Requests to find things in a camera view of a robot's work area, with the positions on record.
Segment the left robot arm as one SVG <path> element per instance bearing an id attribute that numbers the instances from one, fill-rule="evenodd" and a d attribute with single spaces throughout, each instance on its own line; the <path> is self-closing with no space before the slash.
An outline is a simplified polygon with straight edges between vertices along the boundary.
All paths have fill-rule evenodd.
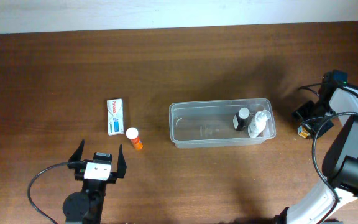
<path id="1" fill-rule="evenodd" d="M 119 147 L 117 169 L 113 172 L 111 154 L 96 152 L 92 160 L 83 160 L 84 145 L 82 141 L 68 160 L 67 167 L 74 170 L 75 180 L 82 182 L 82 188 L 70 194 L 63 203 L 66 223 L 100 223 L 107 185 L 115 184 L 126 174 L 122 146 Z"/>

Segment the small jar gold lid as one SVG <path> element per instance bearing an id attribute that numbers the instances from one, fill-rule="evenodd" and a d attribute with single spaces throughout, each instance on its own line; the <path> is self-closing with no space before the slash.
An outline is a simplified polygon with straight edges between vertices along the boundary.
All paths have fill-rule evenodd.
<path id="1" fill-rule="evenodd" d="M 297 131 L 298 131 L 298 135 L 305 139 L 309 138 L 310 136 L 310 133 L 303 126 L 299 126 L 297 128 Z"/>

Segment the dark bottle white cap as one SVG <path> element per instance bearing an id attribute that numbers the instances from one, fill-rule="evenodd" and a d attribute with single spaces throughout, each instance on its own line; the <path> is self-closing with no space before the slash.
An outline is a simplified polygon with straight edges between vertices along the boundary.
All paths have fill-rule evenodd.
<path id="1" fill-rule="evenodd" d="M 250 116 L 250 111 L 248 108 L 243 107 L 241 108 L 233 118 L 233 125 L 236 131 L 243 131 L 245 130 L 246 124 L 248 122 L 248 118 Z"/>

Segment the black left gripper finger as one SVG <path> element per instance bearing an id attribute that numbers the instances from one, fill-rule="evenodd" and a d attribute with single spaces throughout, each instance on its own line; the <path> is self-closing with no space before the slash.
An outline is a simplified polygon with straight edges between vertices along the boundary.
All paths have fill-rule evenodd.
<path id="1" fill-rule="evenodd" d="M 119 146 L 119 155 L 118 155 L 118 159 L 117 159 L 116 177 L 118 179 L 123 179 L 126 174 L 126 169 L 127 169 L 127 165 L 126 165 L 126 161 L 125 161 L 125 158 L 123 155 L 123 148 L 122 148 L 122 144 L 121 144 Z"/>
<path id="2" fill-rule="evenodd" d="M 71 157 L 68 160 L 68 168 L 72 170 L 80 170 L 84 168 L 85 163 L 81 160 L 83 149 L 85 146 L 85 140 L 83 139 L 80 142 L 80 145 L 76 149 L 76 151 L 71 155 Z"/>

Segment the white squeeze bottle clear cap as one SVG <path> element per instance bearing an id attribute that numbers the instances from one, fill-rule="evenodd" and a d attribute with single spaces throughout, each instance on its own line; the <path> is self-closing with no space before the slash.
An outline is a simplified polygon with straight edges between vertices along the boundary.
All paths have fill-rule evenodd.
<path id="1" fill-rule="evenodd" d="M 251 138 L 256 138 L 266 127 L 267 121 L 271 118 L 271 113 L 268 110 L 258 111 L 251 119 L 248 125 L 248 135 Z"/>

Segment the white Panadol box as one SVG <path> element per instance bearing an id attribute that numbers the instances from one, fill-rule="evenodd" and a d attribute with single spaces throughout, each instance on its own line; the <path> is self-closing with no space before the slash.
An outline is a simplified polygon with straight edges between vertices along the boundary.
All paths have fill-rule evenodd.
<path id="1" fill-rule="evenodd" d="M 124 134 L 124 105 L 122 99 L 108 100 L 108 135 Z"/>

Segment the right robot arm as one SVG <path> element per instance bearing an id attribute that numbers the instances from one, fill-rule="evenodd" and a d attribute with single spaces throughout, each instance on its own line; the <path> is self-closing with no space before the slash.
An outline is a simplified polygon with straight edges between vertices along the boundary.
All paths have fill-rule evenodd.
<path id="1" fill-rule="evenodd" d="M 328 149 L 322 165 L 312 158 L 319 182 L 297 204 L 286 207 L 273 218 L 274 224 L 328 223 L 338 209 L 358 199 L 358 86 L 347 80 L 347 73 L 333 70 L 317 84 L 319 100 L 308 101 L 291 115 L 299 122 L 298 134 L 316 143 L 337 118 L 342 129 Z"/>

